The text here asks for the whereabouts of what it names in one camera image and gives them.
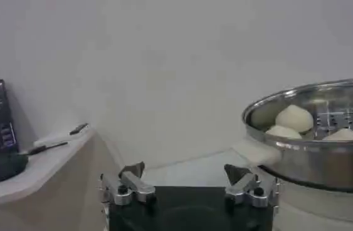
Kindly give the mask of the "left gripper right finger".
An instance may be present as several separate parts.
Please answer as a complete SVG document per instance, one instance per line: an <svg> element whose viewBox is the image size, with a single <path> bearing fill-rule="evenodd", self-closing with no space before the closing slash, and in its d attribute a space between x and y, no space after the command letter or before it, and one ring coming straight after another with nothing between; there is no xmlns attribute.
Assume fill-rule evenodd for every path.
<svg viewBox="0 0 353 231"><path fill-rule="evenodd" d="M230 185L225 188L225 203L229 208L245 204L255 208L279 206L279 182L249 168L224 165Z"/></svg>

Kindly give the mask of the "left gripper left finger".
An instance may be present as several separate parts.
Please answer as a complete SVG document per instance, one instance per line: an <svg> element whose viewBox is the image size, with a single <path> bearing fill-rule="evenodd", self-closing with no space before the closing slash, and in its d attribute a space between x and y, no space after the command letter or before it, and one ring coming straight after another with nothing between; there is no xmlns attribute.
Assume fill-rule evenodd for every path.
<svg viewBox="0 0 353 231"><path fill-rule="evenodd" d="M101 202L118 206L130 205L133 200L150 206L156 202L155 187L141 180L143 161L124 166L118 175L100 175Z"/></svg>

